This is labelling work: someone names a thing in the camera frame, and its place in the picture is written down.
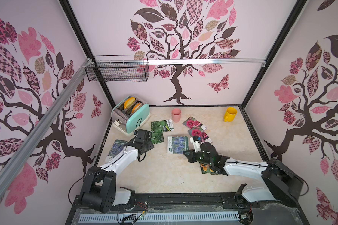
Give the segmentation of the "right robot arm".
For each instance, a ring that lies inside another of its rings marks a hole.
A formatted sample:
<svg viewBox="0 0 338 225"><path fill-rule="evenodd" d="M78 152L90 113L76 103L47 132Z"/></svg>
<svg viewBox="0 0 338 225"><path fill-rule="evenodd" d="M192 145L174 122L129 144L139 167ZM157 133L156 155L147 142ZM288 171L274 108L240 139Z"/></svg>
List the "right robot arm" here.
<svg viewBox="0 0 338 225"><path fill-rule="evenodd" d="M215 174L241 176L254 180L243 184L237 194L249 203L277 201L288 207L296 207L302 196L303 186L308 184L281 161L248 162L220 155L211 143L193 143L194 149L183 152L188 162L209 166Z"/></svg>

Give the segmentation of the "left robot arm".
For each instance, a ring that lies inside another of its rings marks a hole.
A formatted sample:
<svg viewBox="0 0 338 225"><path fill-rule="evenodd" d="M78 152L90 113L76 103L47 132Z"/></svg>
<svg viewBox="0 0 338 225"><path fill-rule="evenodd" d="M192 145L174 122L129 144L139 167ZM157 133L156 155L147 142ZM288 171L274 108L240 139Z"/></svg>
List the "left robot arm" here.
<svg viewBox="0 0 338 225"><path fill-rule="evenodd" d="M79 209L91 209L101 213L109 212L112 206L128 204L135 192L117 188L117 176L132 162L140 162L140 156L146 155L154 148L151 137L150 131L135 130L134 137L124 144L120 153L100 167L91 167L87 174L79 179L83 181L83 185L78 202L70 204Z"/></svg>

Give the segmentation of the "lavender seed packet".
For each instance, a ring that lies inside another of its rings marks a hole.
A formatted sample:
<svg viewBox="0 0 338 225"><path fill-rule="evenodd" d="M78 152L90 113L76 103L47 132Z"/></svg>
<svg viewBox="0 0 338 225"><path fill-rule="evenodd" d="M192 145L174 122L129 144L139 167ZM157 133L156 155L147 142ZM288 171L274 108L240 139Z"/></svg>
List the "lavender seed packet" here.
<svg viewBox="0 0 338 225"><path fill-rule="evenodd" d="M125 148L125 145L127 144L127 141L124 140L115 140L109 153L107 154L105 158L105 163L110 162L114 157L116 157L118 154L122 152L122 150Z"/></svg>
<svg viewBox="0 0 338 225"><path fill-rule="evenodd" d="M168 137L167 153L182 154L189 150L188 137Z"/></svg>

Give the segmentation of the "green gourd packet front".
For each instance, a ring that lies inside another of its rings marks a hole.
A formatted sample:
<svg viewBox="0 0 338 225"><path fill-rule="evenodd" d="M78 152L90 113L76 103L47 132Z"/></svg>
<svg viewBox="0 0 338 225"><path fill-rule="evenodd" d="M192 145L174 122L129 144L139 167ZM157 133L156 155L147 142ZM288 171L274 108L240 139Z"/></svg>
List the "green gourd packet front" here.
<svg viewBox="0 0 338 225"><path fill-rule="evenodd" d="M153 144L159 144L164 142L164 135L161 129L152 130L151 133L151 141Z"/></svg>

